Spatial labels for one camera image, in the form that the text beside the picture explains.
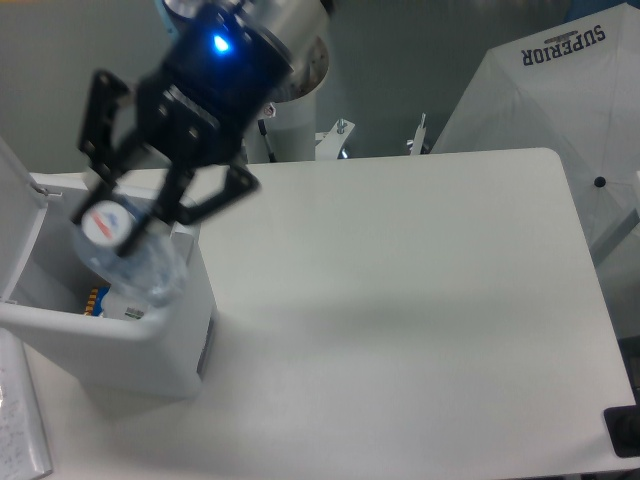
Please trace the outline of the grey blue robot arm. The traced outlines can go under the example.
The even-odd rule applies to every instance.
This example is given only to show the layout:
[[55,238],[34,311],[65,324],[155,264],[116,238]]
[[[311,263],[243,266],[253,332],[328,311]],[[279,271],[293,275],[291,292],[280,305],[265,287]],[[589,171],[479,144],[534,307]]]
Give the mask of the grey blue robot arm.
[[79,224],[150,150],[169,161],[150,209],[117,248],[127,256],[153,222],[200,223],[254,193],[238,160],[242,137],[329,23],[331,1],[166,1],[178,37],[134,84],[94,73],[78,147],[95,181]]

